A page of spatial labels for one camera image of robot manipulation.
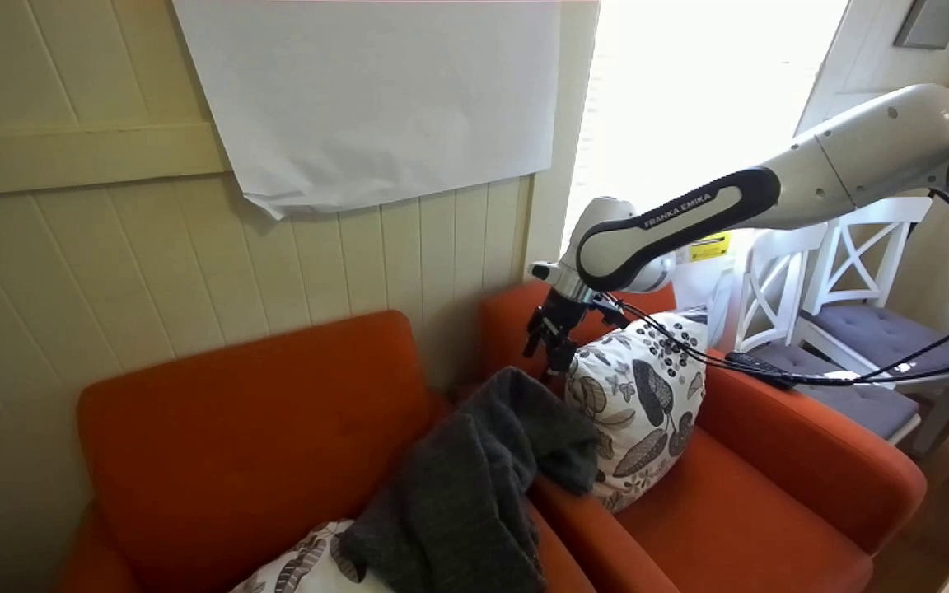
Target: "armchair armrest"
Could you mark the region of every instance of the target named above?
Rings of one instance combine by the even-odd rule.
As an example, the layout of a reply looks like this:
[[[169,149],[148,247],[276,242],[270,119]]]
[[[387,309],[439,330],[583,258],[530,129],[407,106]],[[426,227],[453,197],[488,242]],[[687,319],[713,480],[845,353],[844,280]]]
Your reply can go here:
[[[678,593],[661,568],[597,498],[573,498],[543,477],[535,477],[530,498],[597,591]]]
[[[708,368],[697,426],[866,554],[877,554],[924,493],[922,470],[900,449],[813,397],[740,373]]]
[[[119,558],[114,544],[108,541],[95,506],[86,512],[74,547],[63,570],[63,593],[140,593],[135,574]]]

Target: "decorative pillow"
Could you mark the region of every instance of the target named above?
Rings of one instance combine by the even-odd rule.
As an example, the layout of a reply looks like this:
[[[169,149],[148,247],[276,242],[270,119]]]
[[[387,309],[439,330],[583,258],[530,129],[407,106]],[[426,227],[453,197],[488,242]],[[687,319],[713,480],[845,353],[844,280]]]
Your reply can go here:
[[[307,535],[296,547],[253,570],[229,593],[387,593],[375,574],[351,574],[337,554],[337,541],[351,519],[333,519]]]
[[[562,397],[598,427],[594,493],[618,512],[642,498],[685,450],[706,394],[708,330],[678,313],[654,313],[573,353]]]

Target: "orange armchair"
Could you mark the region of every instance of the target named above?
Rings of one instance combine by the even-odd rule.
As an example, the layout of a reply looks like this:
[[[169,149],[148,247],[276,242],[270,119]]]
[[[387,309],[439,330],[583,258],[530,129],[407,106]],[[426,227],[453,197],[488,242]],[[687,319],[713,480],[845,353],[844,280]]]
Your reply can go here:
[[[479,303],[479,368],[520,359],[543,282]],[[667,292],[642,295],[665,309]],[[634,505],[535,484],[534,502],[598,591],[862,591],[872,554],[924,493],[894,445],[797,391],[708,368],[680,461]]]
[[[270,337],[79,397],[95,502],[63,591],[229,591],[321,519],[355,516],[441,417],[397,313]],[[594,591],[534,515],[551,591]]]

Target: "white cloth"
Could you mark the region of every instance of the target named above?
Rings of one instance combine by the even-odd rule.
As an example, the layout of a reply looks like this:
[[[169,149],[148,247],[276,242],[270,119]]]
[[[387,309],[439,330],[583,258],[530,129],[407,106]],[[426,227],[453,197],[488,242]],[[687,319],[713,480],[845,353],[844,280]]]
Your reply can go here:
[[[229,167],[267,215],[551,166],[556,0],[174,0]]]

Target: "white chair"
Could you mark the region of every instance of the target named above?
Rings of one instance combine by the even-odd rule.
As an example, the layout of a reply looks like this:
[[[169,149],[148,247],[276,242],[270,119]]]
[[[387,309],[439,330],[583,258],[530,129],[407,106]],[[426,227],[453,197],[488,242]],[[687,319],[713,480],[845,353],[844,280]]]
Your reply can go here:
[[[792,347],[808,253],[819,247],[822,224],[764,230],[750,240],[740,282],[732,295],[720,349],[790,375],[827,375],[840,367]],[[859,421],[885,440],[901,440],[919,426],[919,404],[880,384],[797,384],[792,391]]]
[[[930,205],[930,197],[888,197],[827,224],[797,317],[797,341],[844,368],[872,373],[943,337],[885,309],[907,236]],[[900,391],[933,397],[933,412],[912,440],[914,456],[930,450],[949,426],[949,397],[943,397],[949,391],[949,341],[880,380]]]

